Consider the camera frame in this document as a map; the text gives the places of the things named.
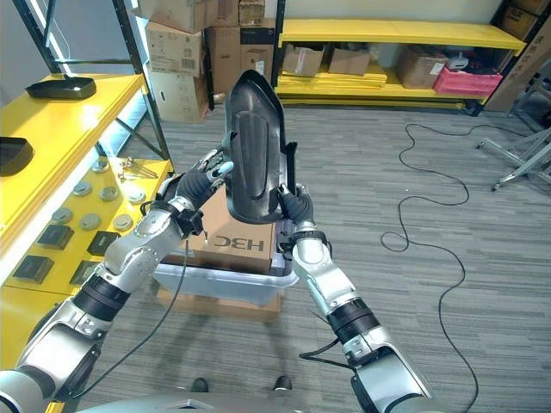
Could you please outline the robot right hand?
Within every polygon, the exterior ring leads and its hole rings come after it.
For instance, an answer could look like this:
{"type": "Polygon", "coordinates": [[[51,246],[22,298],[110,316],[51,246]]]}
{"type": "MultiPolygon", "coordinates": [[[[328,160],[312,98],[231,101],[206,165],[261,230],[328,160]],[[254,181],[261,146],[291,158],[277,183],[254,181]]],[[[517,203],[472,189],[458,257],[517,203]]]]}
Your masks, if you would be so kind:
{"type": "Polygon", "coordinates": [[[282,214],[286,219],[290,219],[296,225],[302,222],[314,223],[313,200],[307,186],[297,184],[293,193],[286,184],[282,183],[277,191],[282,214]]]}

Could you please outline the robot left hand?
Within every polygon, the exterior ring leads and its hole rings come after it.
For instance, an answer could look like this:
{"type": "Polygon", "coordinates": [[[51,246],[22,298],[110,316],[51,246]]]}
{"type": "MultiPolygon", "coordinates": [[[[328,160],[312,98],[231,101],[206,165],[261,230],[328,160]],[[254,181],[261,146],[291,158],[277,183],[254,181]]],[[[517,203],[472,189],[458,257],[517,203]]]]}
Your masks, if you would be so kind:
{"type": "Polygon", "coordinates": [[[187,204],[199,210],[225,183],[233,166],[233,161],[224,159],[221,146],[211,149],[182,175],[175,196],[185,199],[187,204]]]}

